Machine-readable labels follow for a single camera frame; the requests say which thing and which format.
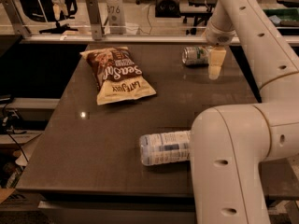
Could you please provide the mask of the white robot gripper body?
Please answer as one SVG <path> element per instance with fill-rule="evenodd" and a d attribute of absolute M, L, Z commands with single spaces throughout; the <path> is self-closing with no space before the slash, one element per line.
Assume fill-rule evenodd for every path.
<path fill-rule="evenodd" d="M 207 22 L 205 36 L 206 42 L 212 46 L 228 46 L 235 36 L 232 11 L 220 0 Z"/>

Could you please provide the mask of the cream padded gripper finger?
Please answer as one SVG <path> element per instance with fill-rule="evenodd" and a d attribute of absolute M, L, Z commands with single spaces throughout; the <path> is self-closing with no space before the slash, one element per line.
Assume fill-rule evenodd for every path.
<path fill-rule="evenodd" d="M 208 76 L 211 80 L 219 77 L 225 57 L 225 47 L 215 47 L 208 53 Z"/>

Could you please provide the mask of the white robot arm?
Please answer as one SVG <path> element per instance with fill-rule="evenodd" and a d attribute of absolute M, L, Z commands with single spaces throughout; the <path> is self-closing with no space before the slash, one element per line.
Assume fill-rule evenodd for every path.
<path fill-rule="evenodd" d="M 258 1 L 218 0 L 206 27 L 211 45 L 238 37 L 262 100 L 212 107 L 194 120 L 198 224 L 270 224 L 259 165 L 298 152 L 299 58 Z"/>

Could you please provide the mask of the white numbered robot base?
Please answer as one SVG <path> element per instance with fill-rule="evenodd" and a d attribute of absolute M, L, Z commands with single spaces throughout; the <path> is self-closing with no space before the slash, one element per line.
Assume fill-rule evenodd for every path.
<path fill-rule="evenodd" d="M 108 23 L 113 35 L 126 33 L 124 8 L 122 0 L 106 0 Z"/>

